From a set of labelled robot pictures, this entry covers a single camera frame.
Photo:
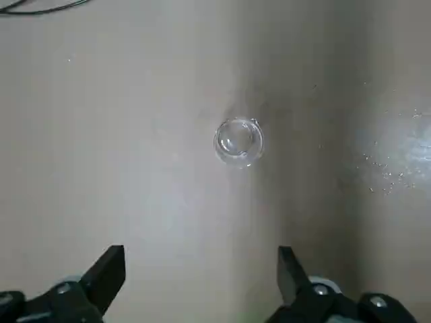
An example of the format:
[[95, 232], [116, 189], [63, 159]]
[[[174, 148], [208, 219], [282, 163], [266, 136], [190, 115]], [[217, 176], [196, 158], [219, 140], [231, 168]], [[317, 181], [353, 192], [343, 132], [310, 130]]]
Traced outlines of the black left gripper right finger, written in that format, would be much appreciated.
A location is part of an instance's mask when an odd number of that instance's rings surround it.
[[277, 286], [282, 305], [267, 322], [416, 322], [397, 299], [364, 293], [354, 301], [336, 283], [309, 277], [289, 246], [277, 249]]

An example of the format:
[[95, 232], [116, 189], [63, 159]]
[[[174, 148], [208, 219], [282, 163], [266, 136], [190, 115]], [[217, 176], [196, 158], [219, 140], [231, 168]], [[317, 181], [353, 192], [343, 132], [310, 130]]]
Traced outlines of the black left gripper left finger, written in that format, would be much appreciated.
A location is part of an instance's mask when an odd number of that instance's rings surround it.
[[125, 278], [125, 248], [112, 245], [78, 280], [62, 281], [38, 297], [2, 291], [1, 321], [103, 322]]

